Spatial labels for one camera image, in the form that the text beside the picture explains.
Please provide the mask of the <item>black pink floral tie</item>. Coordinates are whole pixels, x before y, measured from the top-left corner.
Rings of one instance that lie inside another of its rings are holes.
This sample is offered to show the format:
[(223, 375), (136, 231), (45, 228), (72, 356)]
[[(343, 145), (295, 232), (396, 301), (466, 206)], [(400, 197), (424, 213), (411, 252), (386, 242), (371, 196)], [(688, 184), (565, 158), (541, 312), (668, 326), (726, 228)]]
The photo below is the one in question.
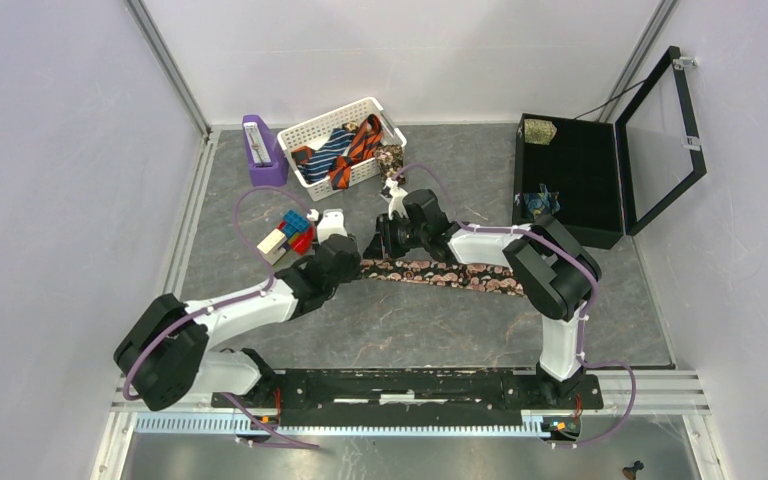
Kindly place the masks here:
[(525, 297), (509, 268), (486, 264), (366, 259), (361, 261), (361, 277)]

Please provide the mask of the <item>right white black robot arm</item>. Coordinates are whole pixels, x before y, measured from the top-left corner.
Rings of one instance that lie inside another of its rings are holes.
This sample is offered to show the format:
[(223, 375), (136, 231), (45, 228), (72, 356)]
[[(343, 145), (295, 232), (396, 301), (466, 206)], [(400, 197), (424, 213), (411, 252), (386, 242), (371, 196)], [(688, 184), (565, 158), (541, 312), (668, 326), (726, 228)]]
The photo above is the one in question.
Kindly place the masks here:
[(551, 408), (562, 408), (578, 393), (583, 377), (581, 326), (598, 293), (601, 270), (572, 234), (553, 216), (509, 227), (451, 220), (430, 189), (384, 193), (388, 210), (376, 219), (363, 256), (396, 260), (421, 248), (446, 264), (507, 268), (542, 316), (542, 351), (537, 392)]

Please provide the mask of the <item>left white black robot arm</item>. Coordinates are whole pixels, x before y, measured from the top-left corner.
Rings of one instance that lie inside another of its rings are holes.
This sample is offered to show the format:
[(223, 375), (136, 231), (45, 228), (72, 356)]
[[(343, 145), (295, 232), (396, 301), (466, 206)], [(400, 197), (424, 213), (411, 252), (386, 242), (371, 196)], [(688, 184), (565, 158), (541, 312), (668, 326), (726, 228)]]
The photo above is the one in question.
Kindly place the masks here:
[(337, 288), (359, 276), (356, 241), (334, 234), (266, 281), (220, 297), (183, 302), (166, 293), (152, 300), (115, 349), (125, 399), (152, 411), (189, 394), (235, 394), (250, 407), (274, 394), (268, 366), (255, 354), (218, 346), (257, 328), (320, 308)]

